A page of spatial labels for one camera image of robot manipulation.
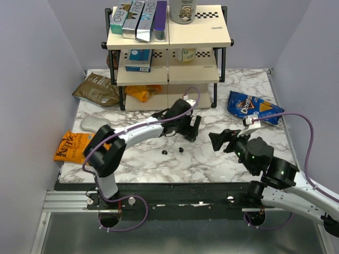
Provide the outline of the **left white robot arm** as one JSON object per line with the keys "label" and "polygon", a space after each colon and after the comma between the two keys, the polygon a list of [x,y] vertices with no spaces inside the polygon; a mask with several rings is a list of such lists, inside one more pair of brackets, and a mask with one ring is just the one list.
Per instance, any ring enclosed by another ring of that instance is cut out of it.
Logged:
{"label": "left white robot arm", "polygon": [[95,182],[101,192],[99,202],[106,209],[117,204],[118,187],[114,172],[119,167],[124,152],[143,141],[180,134],[188,141],[195,141],[201,117],[197,116],[193,125],[193,109],[198,102],[187,96],[178,99],[171,108],[152,114],[140,123],[125,128],[113,129],[107,124],[99,128],[85,148],[84,165],[93,169]]}

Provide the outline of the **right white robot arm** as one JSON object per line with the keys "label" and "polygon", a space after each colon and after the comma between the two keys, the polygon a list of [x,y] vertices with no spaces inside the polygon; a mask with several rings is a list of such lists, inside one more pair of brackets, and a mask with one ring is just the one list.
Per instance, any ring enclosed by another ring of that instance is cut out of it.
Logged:
{"label": "right white robot arm", "polygon": [[322,225],[327,233],[338,237],[338,201],[311,184],[297,166],[274,156],[273,147],[262,138],[239,133],[225,129],[210,132],[209,138],[214,151],[226,144],[225,153],[234,153],[251,175],[260,176],[259,181],[250,182],[244,193],[245,204],[282,208]]}

